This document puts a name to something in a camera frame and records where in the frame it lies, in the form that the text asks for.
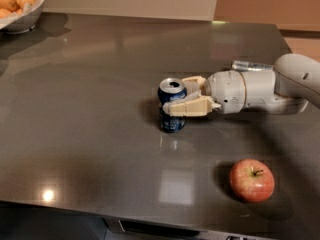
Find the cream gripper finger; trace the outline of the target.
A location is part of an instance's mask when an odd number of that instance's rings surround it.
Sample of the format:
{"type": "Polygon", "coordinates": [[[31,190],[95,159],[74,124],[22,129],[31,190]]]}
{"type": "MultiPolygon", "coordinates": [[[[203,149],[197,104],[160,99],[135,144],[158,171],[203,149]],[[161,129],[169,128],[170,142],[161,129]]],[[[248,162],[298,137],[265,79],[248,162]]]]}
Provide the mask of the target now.
{"type": "Polygon", "coordinates": [[[183,78],[182,82],[184,83],[188,94],[191,94],[197,91],[202,93],[206,79],[202,76],[191,76],[191,77],[183,78]]]}
{"type": "Polygon", "coordinates": [[[166,102],[162,109],[172,117],[201,117],[221,107],[222,105],[215,102],[212,97],[202,95],[197,91],[183,99],[166,102]]]}

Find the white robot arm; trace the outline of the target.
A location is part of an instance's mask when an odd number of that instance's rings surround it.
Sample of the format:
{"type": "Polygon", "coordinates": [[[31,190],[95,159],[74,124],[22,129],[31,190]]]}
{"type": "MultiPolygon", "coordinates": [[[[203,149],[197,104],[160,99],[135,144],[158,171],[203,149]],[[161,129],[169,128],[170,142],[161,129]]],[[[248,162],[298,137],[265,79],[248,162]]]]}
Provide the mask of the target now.
{"type": "Polygon", "coordinates": [[[200,117],[258,110],[296,114],[311,103],[320,107],[320,63],[300,54],[286,54],[270,66],[234,61],[229,70],[182,80],[187,96],[163,105],[170,116],[200,117]]]}

